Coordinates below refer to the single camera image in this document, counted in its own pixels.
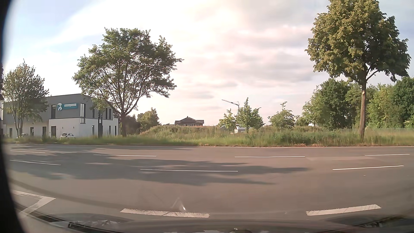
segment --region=white car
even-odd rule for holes
[[[73,134],[71,134],[71,133],[62,133],[60,135],[60,139],[62,139],[62,138],[75,138],[75,136],[73,136]]]

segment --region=tall grass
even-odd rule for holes
[[[126,138],[56,138],[23,137],[6,142],[49,143],[77,145],[165,145],[165,146],[414,146],[414,130],[367,129],[361,140],[357,130],[325,131],[313,127],[295,127],[294,130],[265,126],[251,129],[249,134],[231,134],[214,126],[156,126],[140,135]]]

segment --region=sky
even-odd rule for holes
[[[51,95],[80,93],[72,80],[80,56],[102,43],[105,28],[151,30],[184,59],[171,73],[175,90],[138,102],[141,113],[157,110],[162,124],[187,116],[216,125],[227,109],[249,98],[268,116],[286,108],[299,115],[316,85],[329,76],[314,73],[304,51],[328,0],[14,0],[4,38],[5,73],[23,59],[45,78]],[[396,17],[400,38],[414,51],[414,1],[380,0]],[[384,74],[371,83],[391,83]]]

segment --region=windshield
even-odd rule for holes
[[[413,10],[12,1],[0,135],[19,217],[414,229]]]

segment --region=construction crane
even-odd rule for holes
[[[236,103],[233,103],[233,102],[231,102],[231,101],[228,101],[228,100],[223,100],[223,101],[226,101],[226,102],[228,102],[228,103],[231,103],[231,104],[237,105],[237,112],[238,112],[238,110],[239,110],[239,108],[240,108],[240,104],[239,104],[239,102],[238,102],[238,101],[237,101],[237,104],[236,104]]]

